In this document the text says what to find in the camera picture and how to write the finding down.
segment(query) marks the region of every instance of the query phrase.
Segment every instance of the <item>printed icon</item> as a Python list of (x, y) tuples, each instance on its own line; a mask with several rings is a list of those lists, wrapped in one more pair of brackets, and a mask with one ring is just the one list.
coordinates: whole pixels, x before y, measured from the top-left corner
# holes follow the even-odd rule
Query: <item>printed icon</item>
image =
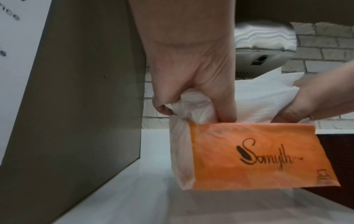
[(318, 180), (330, 180), (332, 178), (328, 175), (326, 169), (318, 169), (317, 170), (317, 179)]

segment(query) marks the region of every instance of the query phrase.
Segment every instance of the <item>orange tissue package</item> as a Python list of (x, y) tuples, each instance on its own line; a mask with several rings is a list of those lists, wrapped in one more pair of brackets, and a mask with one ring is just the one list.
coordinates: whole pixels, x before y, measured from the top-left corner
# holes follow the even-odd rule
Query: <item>orange tissue package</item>
[(218, 123), (211, 100), (181, 95), (170, 117), (171, 167), (183, 190), (339, 186), (313, 124), (270, 123), (302, 74), (235, 82), (237, 123)]

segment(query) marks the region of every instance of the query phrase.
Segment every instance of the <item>hand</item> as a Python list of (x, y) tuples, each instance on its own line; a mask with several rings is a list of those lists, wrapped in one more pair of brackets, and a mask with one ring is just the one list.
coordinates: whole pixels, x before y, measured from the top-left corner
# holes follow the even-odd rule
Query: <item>hand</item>
[(199, 89), (209, 97), (221, 122), (236, 121), (233, 0), (130, 0), (147, 54), (153, 105)]
[(307, 116), (321, 120), (354, 111), (354, 61), (294, 85), (300, 87), (297, 96), (273, 123), (297, 123)]

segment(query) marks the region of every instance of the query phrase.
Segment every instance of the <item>brick wall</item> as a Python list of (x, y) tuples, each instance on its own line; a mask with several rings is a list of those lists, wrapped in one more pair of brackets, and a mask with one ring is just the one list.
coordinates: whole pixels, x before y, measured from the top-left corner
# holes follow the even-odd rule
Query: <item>brick wall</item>
[[(354, 59), (353, 27), (329, 23), (304, 24), (292, 23), (298, 48), (295, 56), (283, 67), (282, 72), (305, 72), (316, 75), (347, 61)], [(169, 119), (152, 106), (153, 96), (149, 67), (145, 76), (145, 100), (143, 112), (143, 129), (167, 129)], [(318, 129), (354, 129), (354, 113), (332, 119), (316, 121)]]

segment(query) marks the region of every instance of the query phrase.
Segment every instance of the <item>tissue package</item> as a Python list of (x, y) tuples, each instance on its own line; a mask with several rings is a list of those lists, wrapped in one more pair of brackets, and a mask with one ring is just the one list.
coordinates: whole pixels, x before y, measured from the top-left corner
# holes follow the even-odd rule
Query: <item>tissue package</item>
[(172, 105), (171, 166), (183, 190), (339, 186), (313, 124), (273, 124), (302, 74), (236, 81), (239, 123), (217, 123), (211, 101), (187, 91)]

